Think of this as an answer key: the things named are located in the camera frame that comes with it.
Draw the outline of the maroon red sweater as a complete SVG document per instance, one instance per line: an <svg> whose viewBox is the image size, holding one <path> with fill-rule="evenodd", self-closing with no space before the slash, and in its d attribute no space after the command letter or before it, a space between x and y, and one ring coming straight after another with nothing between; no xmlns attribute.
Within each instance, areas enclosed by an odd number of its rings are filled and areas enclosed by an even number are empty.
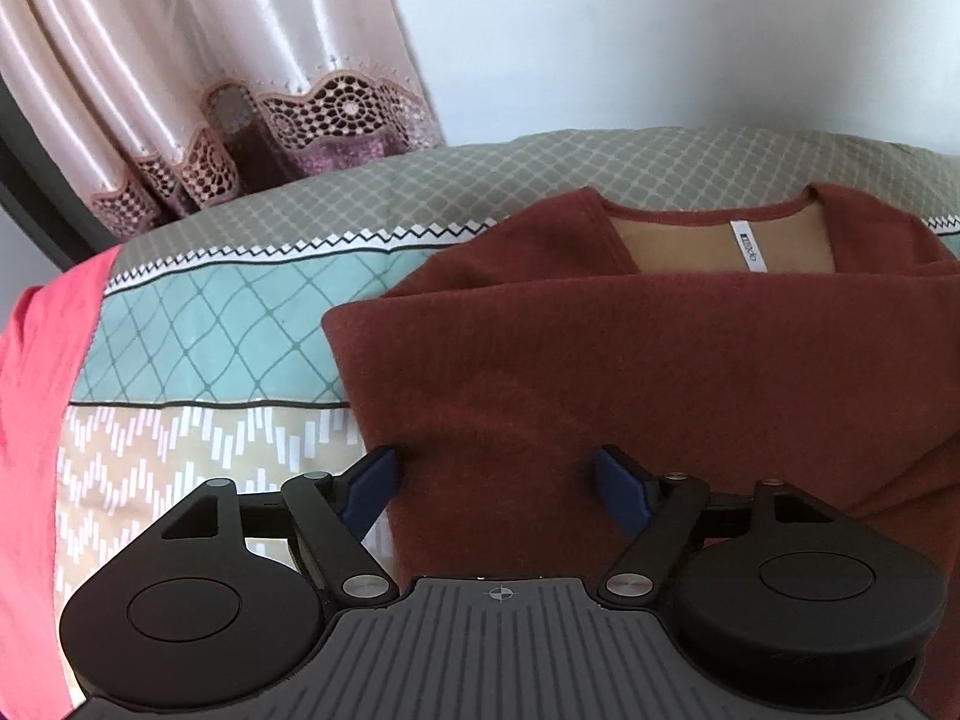
<svg viewBox="0 0 960 720"><path fill-rule="evenodd" d="M585 188L325 314L364 442L402 455L402 577L601 578L605 444L721 493L784 479L957 575L955 255L838 185L740 219Z"/></svg>

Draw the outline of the patterned teal beige bedspread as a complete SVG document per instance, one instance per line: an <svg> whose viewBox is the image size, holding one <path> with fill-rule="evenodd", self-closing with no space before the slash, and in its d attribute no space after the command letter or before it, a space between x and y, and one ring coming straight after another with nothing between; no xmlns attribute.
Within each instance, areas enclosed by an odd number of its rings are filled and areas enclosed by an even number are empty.
<svg viewBox="0 0 960 720"><path fill-rule="evenodd" d="M958 161L918 146L751 128L563 130L433 149L257 193L124 245L60 437L53 598L65 603L210 476L245 493L361 454L325 310L444 245L590 187L641 210L768 205L812 182L958 239Z"/></svg>

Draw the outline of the pink red blanket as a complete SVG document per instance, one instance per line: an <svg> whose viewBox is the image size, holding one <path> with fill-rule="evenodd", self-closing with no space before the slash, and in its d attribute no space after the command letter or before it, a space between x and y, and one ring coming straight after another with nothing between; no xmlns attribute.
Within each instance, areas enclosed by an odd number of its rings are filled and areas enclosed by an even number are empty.
<svg viewBox="0 0 960 720"><path fill-rule="evenodd" d="M2 715L71 711L53 611L57 452L121 251L21 294L2 333Z"/></svg>

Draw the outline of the shiny pink lace curtain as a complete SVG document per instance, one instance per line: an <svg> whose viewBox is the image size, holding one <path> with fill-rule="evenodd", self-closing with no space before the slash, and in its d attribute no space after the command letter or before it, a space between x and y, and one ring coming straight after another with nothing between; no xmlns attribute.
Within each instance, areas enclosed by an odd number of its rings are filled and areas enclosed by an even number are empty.
<svg viewBox="0 0 960 720"><path fill-rule="evenodd" d="M394 0L2 0L2 78L117 239L441 143Z"/></svg>

